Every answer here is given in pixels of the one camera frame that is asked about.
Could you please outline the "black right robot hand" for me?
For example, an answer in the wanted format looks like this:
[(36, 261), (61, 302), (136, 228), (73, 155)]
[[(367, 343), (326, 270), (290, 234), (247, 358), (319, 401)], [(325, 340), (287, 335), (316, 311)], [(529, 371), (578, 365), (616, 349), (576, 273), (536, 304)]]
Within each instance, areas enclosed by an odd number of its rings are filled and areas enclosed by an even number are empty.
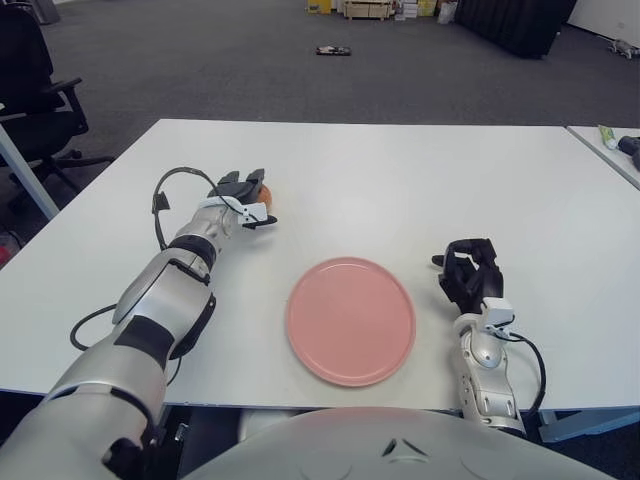
[(444, 254), (431, 257), (431, 262), (441, 268), (438, 275), (441, 289), (462, 314), (480, 314), (485, 297), (504, 296), (503, 274), (496, 257), (488, 238), (455, 240)]

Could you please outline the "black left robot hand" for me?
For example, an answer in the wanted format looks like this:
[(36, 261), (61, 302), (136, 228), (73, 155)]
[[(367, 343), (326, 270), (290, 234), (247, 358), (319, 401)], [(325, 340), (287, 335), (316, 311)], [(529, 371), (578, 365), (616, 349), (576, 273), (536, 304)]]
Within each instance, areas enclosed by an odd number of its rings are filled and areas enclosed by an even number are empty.
[(254, 170), (244, 180), (238, 171), (229, 172), (209, 192), (204, 205), (225, 207), (247, 229), (273, 225), (278, 219), (271, 213), (272, 194), (264, 178), (264, 169)]

